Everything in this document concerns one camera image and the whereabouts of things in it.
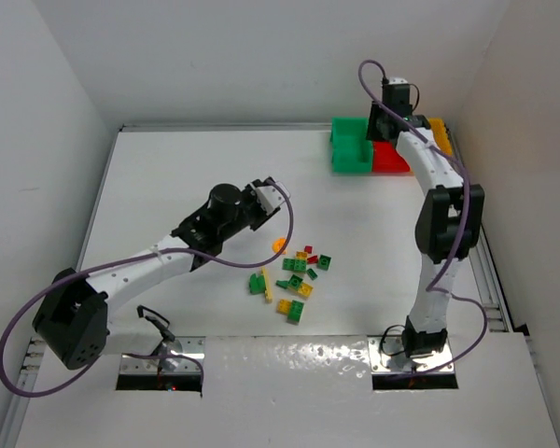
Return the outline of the yellow half-round lego brick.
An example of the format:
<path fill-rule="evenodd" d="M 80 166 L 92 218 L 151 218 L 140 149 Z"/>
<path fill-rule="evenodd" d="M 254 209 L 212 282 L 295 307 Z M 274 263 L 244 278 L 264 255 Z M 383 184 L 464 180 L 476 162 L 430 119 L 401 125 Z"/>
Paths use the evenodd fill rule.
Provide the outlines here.
<path fill-rule="evenodd" d="M 287 240 L 285 238 L 278 238 L 272 244 L 272 251 L 274 253 L 286 254 Z"/>

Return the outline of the small green lego slope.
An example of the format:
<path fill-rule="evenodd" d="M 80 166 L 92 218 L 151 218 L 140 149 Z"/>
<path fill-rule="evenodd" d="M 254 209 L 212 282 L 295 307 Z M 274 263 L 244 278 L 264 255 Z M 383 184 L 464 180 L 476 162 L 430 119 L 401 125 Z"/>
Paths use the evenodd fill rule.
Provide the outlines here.
<path fill-rule="evenodd" d="M 313 269 L 308 269 L 306 273 L 312 280 L 316 280 L 316 278 L 318 277 L 317 273 Z"/>

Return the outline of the green square lego brick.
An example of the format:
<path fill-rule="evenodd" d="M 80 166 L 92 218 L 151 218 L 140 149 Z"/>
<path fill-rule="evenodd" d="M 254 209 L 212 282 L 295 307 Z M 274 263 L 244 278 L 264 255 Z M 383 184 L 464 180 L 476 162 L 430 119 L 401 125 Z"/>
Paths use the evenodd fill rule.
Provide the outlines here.
<path fill-rule="evenodd" d="M 331 257 L 326 255 L 320 255 L 317 260 L 317 268 L 323 271 L 327 271 L 329 269 L 331 263 Z"/>

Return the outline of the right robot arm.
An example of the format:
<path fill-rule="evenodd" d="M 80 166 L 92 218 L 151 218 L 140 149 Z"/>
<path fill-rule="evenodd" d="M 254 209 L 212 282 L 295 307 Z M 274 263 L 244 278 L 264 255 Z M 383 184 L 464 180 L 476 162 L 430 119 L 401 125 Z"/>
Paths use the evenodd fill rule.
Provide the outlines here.
<path fill-rule="evenodd" d="M 439 149 L 428 120 L 413 112 L 410 89 L 402 78 L 382 81 L 382 101 L 372 103 L 367 138 L 393 145 L 425 195 L 414 227 L 421 275 L 402 332 L 404 354 L 423 357 L 446 344 L 450 289 L 460 264 L 478 243 L 484 191 L 469 182 L 454 157 Z"/>

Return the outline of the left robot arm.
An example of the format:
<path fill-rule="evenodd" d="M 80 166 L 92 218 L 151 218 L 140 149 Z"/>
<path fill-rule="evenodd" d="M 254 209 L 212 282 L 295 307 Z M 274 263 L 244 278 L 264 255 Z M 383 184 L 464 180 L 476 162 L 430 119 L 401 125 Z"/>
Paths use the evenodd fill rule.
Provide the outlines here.
<path fill-rule="evenodd" d="M 68 370 L 90 365 L 112 340 L 118 309 L 217 258 L 226 241 L 246 228 L 256 231 L 288 197 L 271 177 L 243 189 L 228 183 L 214 186 L 201 207 L 149 249 L 103 270 L 58 273 L 35 314 L 34 330 Z"/>

